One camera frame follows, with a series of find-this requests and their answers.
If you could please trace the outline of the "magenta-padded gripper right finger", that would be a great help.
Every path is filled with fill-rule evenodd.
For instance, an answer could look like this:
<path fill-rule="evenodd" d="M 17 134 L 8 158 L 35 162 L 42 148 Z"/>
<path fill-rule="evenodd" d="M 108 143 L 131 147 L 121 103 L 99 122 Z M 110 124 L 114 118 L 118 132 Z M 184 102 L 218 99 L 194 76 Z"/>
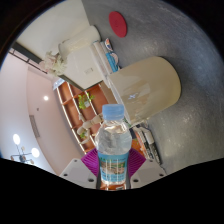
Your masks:
<path fill-rule="evenodd" d="M 127 170 L 129 189 L 141 188 L 166 176 L 154 159 L 146 159 L 135 149 L 129 151 Z"/>

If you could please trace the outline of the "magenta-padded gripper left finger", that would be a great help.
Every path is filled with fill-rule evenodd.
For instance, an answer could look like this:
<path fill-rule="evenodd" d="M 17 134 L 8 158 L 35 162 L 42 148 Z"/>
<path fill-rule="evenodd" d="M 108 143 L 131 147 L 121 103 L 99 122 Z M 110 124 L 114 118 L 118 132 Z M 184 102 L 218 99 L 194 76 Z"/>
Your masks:
<path fill-rule="evenodd" d="M 60 177 L 81 187 L 95 189 L 98 175 L 98 154 L 96 149 L 92 149 L 81 159 L 73 158 Z"/>

